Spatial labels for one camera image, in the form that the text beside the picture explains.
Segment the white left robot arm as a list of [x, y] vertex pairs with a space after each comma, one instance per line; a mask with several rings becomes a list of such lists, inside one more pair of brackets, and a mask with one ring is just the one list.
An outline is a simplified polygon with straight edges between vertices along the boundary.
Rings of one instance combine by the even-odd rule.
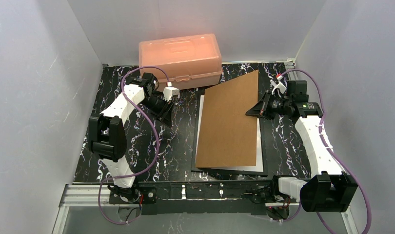
[[121, 87], [121, 93], [109, 107], [99, 115], [89, 117], [88, 146], [108, 168], [113, 184], [127, 189], [132, 187], [137, 174], [131, 171], [125, 157], [126, 121], [133, 111], [137, 111], [153, 126], [154, 123], [139, 107], [143, 105], [155, 120], [172, 127], [172, 109], [179, 89], [168, 82], [159, 91], [159, 81], [152, 73], [143, 73], [139, 78], [124, 76]]

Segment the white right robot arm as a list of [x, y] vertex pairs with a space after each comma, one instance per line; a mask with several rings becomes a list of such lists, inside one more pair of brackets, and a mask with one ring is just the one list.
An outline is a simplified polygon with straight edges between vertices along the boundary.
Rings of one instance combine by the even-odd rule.
[[323, 112], [318, 103], [309, 101], [306, 81], [289, 81], [284, 97], [265, 92], [246, 115], [270, 120], [276, 115], [290, 118], [310, 162], [312, 178], [309, 181], [294, 176], [273, 177], [274, 195], [295, 199], [306, 212], [347, 210], [358, 185], [329, 153], [330, 145], [322, 142], [325, 138], [320, 124]]

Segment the brown cardboard backing board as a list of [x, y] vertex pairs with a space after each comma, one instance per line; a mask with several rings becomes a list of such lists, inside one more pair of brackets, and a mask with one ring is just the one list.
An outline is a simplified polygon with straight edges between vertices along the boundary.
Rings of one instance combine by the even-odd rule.
[[257, 118], [246, 112], [257, 102], [257, 70], [205, 90], [196, 167], [256, 165]]

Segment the black picture frame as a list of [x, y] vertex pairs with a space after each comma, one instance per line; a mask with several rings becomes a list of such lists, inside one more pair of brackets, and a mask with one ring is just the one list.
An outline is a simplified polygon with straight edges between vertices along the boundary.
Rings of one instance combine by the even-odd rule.
[[[215, 169], [208, 169], [208, 168], [198, 168], [196, 166], [196, 159], [195, 159], [195, 152], [196, 152], [196, 146], [195, 146], [195, 140], [197, 139], [196, 137], [196, 133], [197, 133], [197, 124], [198, 124], [198, 112], [199, 112], [199, 100], [200, 100], [200, 96], [198, 95], [197, 98], [197, 106], [198, 109], [196, 110], [196, 121], [195, 121], [195, 135], [194, 135], [194, 147], [193, 147], [193, 156], [192, 156], [192, 163], [191, 163], [191, 170], [192, 172], [207, 172], [207, 173], [219, 173], [219, 174], [240, 174], [240, 175], [251, 175], [251, 174], [245, 174], [243, 172], [236, 172], [236, 171], [228, 171], [228, 170], [215, 170]], [[266, 155], [266, 151], [262, 146], [262, 152], [263, 152], [263, 159], [266, 160], [266, 162], [264, 163], [264, 166], [267, 169], [267, 173], [255, 173], [255, 176], [267, 176], [268, 175], [268, 168], [267, 168], [267, 155]]]

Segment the cat photo print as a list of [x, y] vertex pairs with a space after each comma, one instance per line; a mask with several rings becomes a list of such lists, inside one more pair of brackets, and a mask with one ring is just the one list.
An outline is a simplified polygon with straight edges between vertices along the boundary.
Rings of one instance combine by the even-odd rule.
[[[200, 133], [200, 124], [202, 118], [202, 111], [204, 105], [204, 95], [200, 96], [199, 100], [199, 112], [198, 112], [198, 124], [197, 124], [197, 133], [195, 140], [196, 152], [195, 152], [195, 159], [197, 159], [197, 149], [198, 149], [198, 141], [199, 141], [199, 133]], [[255, 173], [267, 173], [267, 169], [264, 166], [266, 162], [263, 159], [263, 152], [262, 152], [262, 142], [261, 142], [261, 130], [260, 130], [260, 122], [259, 119], [257, 120], [257, 150], [256, 150], [256, 164], [255, 166], [234, 166], [234, 167], [216, 167], [216, 168], [208, 168], [208, 169], [215, 169], [215, 170], [228, 170], [228, 171], [236, 171], [236, 172], [243, 172], [245, 174], [254, 175]]]

